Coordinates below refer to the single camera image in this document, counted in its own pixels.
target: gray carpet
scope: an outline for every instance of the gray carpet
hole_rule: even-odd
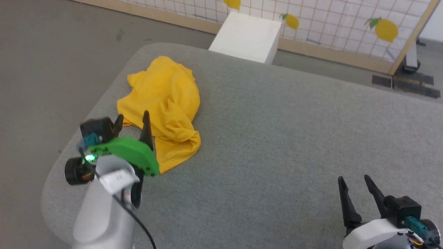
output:
[[[423,217],[442,225],[443,106],[314,74],[248,62],[174,44],[143,47],[89,117],[117,116],[130,91],[126,75],[159,55],[194,72],[201,106],[199,152],[147,179],[138,216],[158,248],[341,248],[345,234],[337,178],[363,219],[377,218],[365,187],[409,195]],[[138,136],[125,128],[121,136]],[[63,177],[77,156],[74,135],[48,176],[42,211],[51,230],[72,242],[86,186]],[[150,248],[137,228],[137,248]]]

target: wooden frame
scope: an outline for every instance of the wooden frame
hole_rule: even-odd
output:
[[[187,16],[177,15],[175,13],[137,6],[120,0],[74,0],[74,1],[94,6],[99,6],[102,8],[108,8],[120,12],[125,12],[131,15],[142,16],[161,22],[179,25],[182,27],[192,28],[203,32],[208,32],[211,34],[217,34],[218,31],[220,30],[220,27],[222,26],[219,23],[207,22],[204,20],[194,19]],[[436,8],[438,2],[439,0],[431,0],[428,8],[426,9],[419,23],[412,32],[411,37],[409,37],[409,39],[407,40],[406,45],[404,46],[398,59],[394,63],[360,54],[355,54],[345,51],[334,51],[325,47],[320,47],[297,41],[291,41],[287,39],[280,39],[278,48],[280,50],[289,51],[297,54],[303,54],[355,67],[360,67],[363,69],[379,72],[382,74],[394,75],[397,68],[403,61],[403,58],[405,57],[407,51],[409,50],[411,45],[415,42],[421,30],[425,26],[427,20],[431,17],[431,14]]]

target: gray floor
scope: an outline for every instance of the gray floor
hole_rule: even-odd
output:
[[[79,122],[143,45],[208,48],[213,38],[70,0],[0,1],[0,247],[68,248],[46,228],[39,201]],[[419,56],[443,88],[441,46]],[[372,72],[315,58],[279,51],[274,64],[371,85]]]

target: teal connector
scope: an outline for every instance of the teal connector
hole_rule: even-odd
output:
[[[100,139],[97,136],[97,134],[91,133],[83,138],[83,142],[86,144],[87,147],[89,147],[89,146],[94,146],[96,144],[99,144]]]
[[[423,223],[421,223],[419,220],[417,220],[412,216],[406,217],[406,219],[404,220],[404,225],[407,228],[409,228],[412,232],[420,236],[420,238],[422,238],[426,244],[430,244],[431,240],[429,239],[434,238],[434,235],[428,230],[428,228]]]

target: white label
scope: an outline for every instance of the white label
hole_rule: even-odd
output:
[[[100,177],[99,180],[103,187],[105,187],[106,191],[112,195],[121,191],[125,187],[140,181],[136,175],[132,175],[124,169],[106,174]]]

